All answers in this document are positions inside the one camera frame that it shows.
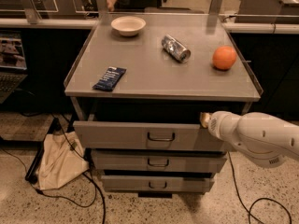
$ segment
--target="white bowl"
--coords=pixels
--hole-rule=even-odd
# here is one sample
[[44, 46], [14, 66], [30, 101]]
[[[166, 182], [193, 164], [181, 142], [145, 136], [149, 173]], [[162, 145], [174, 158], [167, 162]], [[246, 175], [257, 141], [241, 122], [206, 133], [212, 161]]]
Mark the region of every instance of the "white bowl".
[[137, 35], [145, 25], [143, 19], [133, 16], [119, 17], [111, 23], [111, 26], [123, 36]]

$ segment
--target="gray drawer cabinet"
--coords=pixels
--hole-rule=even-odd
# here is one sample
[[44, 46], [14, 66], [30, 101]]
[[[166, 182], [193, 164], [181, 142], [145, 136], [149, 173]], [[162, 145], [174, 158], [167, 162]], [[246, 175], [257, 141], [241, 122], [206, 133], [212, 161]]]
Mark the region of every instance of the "gray drawer cabinet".
[[107, 191], [200, 192], [225, 164], [222, 141], [198, 124], [76, 121]]
[[[258, 82], [242, 57], [227, 72], [211, 65], [218, 46], [234, 45], [220, 20], [136, 14], [147, 27], [129, 38], [111, 31], [119, 16], [125, 14], [103, 14], [64, 82], [81, 144], [91, 151], [105, 190], [209, 191], [225, 150], [200, 127], [199, 114], [247, 112], [261, 98]], [[187, 63], [163, 50], [166, 34], [192, 50]], [[94, 90], [111, 65], [126, 73], [113, 92]]]

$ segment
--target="floor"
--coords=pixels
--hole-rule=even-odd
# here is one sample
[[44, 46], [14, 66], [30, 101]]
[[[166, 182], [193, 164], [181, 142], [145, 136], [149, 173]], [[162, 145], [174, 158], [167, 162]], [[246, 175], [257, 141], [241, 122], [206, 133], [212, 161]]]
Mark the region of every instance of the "floor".
[[[189, 7], [208, 11], [210, 0], [168, 0], [168, 7]], [[236, 10], [239, 0], [224, 0], [225, 10]], [[39, 140], [45, 133], [49, 118], [38, 120], [11, 117], [3, 121], [0, 114], [0, 134], [10, 139], [10, 146], [0, 145], [0, 223], [102, 223], [103, 203], [97, 193], [95, 202], [87, 208], [62, 198], [38, 194], [25, 181], [36, 150], [23, 144], [16, 148], [14, 139]], [[289, 160], [275, 169], [264, 169], [231, 153], [235, 179], [244, 205], [250, 206], [260, 198], [274, 199], [283, 204], [292, 216], [292, 223], [299, 223], [299, 162]], [[94, 181], [101, 187], [99, 176], [93, 172]], [[83, 175], [65, 186], [44, 192], [50, 196], [64, 196], [80, 205], [93, 201], [95, 189]], [[229, 160], [215, 176], [215, 184], [205, 195], [196, 193], [173, 194], [171, 198], [140, 198], [136, 193], [104, 192], [106, 224], [242, 224], [249, 223], [248, 213], [239, 201]], [[263, 223], [290, 223], [288, 214], [277, 203], [261, 200], [252, 208], [252, 214]], [[253, 218], [251, 223], [258, 223]]]

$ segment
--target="blue package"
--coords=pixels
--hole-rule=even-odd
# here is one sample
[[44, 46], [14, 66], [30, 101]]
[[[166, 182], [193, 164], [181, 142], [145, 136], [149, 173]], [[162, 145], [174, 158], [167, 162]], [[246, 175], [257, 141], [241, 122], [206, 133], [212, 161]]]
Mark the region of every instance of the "blue package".
[[100, 91], [113, 91], [126, 69], [110, 66], [100, 80], [93, 86], [93, 89]]

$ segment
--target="orange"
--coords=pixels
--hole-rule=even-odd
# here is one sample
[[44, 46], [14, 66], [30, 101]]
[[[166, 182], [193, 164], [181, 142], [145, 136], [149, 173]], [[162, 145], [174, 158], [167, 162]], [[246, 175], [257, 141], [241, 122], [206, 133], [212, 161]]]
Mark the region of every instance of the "orange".
[[235, 49], [231, 46], [218, 47], [213, 54], [213, 64], [220, 70], [230, 69], [236, 60]]

